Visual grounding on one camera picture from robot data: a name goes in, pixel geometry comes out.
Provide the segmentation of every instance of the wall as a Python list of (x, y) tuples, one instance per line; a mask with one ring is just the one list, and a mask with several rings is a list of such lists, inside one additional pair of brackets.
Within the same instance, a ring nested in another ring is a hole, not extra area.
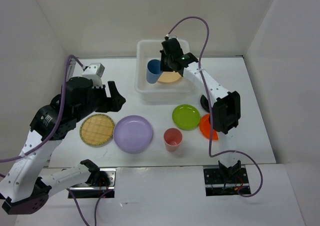
[[(19, 154), (35, 113), (59, 92), (66, 54), (36, 0), (0, 0), (0, 19), (0, 158), (4, 159)], [(0, 164), (0, 173), (6, 174), (11, 165)], [(15, 216), (0, 211), (1, 225), (14, 225)]]
[[(37, 0), (63, 47), (81, 56), (135, 56), (141, 39), (162, 39), (186, 16), (205, 18), (211, 35), (205, 54), (243, 55), (270, 0)], [(201, 22), (173, 32), (198, 54)]]
[(319, 10), (320, 0), (274, 0), (244, 57), (307, 226), (319, 225), (320, 210)]

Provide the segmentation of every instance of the white plastic bin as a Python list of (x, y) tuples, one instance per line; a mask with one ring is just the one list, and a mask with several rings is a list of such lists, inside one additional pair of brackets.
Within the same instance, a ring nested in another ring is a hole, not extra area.
[[(195, 88), (192, 83), (185, 78), (181, 78), (173, 83), (156, 82), (154, 84), (150, 84), (146, 80), (147, 64), (153, 59), (160, 60), (161, 42), (163, 41), (163, 39), (159, 39), (141, 40), (138, 42), (134, 87), (141, 98), (148, 103), (175, 104), (193, 92)], [(190, 52), (187, 41), (181, 39), (178, 39), (178, 41), (185, 54)]]

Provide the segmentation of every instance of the red cup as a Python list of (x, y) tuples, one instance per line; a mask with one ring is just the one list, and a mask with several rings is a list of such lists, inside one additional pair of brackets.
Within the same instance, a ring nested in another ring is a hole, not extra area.
[(163, 139), (166, 150), (169, 152), (176, 151), (182, 142), (182, 133), (177, 128), (169, 128), (164, 132)]

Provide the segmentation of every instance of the cup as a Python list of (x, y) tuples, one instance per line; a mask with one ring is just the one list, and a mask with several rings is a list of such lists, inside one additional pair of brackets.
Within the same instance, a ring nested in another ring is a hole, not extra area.
[(155, 84), (163, 72), (160, 68), (160, 60), (152, 59), (146, 66), (146, 81), (149, 84)]
[(166, 150), (174, 152), (182, 142), (182, 133), (177, 128), (169, 128), (164, 132), (163, 139)]

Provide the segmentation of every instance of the yellow plate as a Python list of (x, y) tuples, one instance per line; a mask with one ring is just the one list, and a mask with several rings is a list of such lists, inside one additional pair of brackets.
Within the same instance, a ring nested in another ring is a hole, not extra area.
[(160, 83), (173, 83), (181, 78), (178, 72), (163, 72), (158, 79)]
[(80, 137), (90, 146), (101, 146), (111, 139), (115, 128), (114, 121), (99, 113), (88, 117), (80, 127)]

